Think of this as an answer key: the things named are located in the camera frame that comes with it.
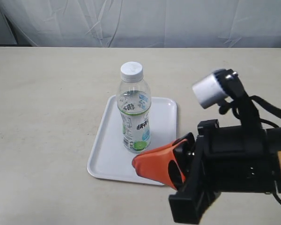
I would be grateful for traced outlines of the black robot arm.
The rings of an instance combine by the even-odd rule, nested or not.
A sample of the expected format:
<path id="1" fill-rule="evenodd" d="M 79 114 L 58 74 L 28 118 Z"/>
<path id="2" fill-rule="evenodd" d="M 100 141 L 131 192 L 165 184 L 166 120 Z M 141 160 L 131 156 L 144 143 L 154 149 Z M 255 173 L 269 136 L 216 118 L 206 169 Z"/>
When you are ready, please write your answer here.
<path id="1" fill-rule="evenodd" d="M 176 223 L 197 225 L 223 192 L 281 194 L 281 127 L 253 140 L 241 126 L 219 127 L 217 120 L 132 160 L 138 176 L 176 191 L 169 196 Z"/>

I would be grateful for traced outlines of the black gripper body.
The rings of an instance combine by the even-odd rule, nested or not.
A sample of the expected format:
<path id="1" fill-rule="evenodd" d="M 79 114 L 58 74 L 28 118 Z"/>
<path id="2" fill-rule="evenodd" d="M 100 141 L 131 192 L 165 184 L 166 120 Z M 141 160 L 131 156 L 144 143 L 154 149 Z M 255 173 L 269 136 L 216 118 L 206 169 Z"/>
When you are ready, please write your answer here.
<path id="1" fill-rule="evenodd" d="M 219 127 L 198 124 L 198 136 L 174 148 L 168 173 L 173 220 L 198 224 L 222 192 L 271 193 L 275 189 L 266 133 L 260 123 Z"/>

